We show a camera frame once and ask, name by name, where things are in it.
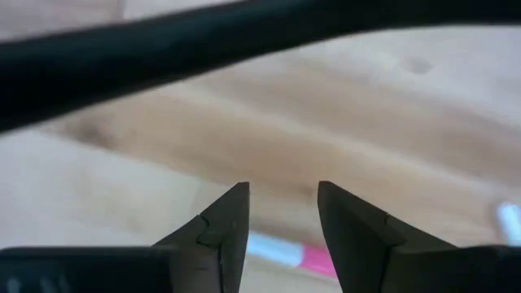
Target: marker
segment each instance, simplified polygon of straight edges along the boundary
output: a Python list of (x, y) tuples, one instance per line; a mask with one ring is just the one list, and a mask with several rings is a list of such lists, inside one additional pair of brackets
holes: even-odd
[(276, 238), (250, 231), (247, 254), (292, 268), (303, 268), (321, 275), (336, 278), (333, 261), (326, 249)]
[(513, 203), (497, 207), (497, 221), (510, 246), (521, 246), (521, 208)]

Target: pink marker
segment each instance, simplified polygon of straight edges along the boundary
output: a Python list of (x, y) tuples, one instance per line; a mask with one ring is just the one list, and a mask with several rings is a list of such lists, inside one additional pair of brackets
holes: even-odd
[(336, 278), (333, 261), (326, 249), (310, 247), (302, 243), (250, 231), (247, 241), (247, 254), (292, 268), (300, 267)]

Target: pink cap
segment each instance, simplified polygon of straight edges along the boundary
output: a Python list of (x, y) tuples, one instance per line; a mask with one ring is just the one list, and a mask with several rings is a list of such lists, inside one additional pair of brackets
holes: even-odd
[(336, 278), (336, 271), (329, 252), (325, 249), (304, 246), (304, 259), (299, 267)]

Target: blurry background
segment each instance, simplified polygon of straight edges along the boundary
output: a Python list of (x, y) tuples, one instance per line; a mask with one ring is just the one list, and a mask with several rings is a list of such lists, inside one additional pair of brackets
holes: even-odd
[[(0, 38), (217, 0), (2, 0)], [(521, 28), (342, 37), (5, 133), (0, 246), (149, 244), (237, 181), (255, 230), (324, 246), (330, 180), (451, 243), (499, 243), (521, 187)], [(339, 292), (247, 259), (245, 292)]]

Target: black cable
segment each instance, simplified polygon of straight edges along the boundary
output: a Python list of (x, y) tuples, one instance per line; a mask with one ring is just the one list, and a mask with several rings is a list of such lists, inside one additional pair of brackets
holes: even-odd
[(513, 24), (513, 0), (251, 0), (0, 45), (0, 131), (342, 34)]

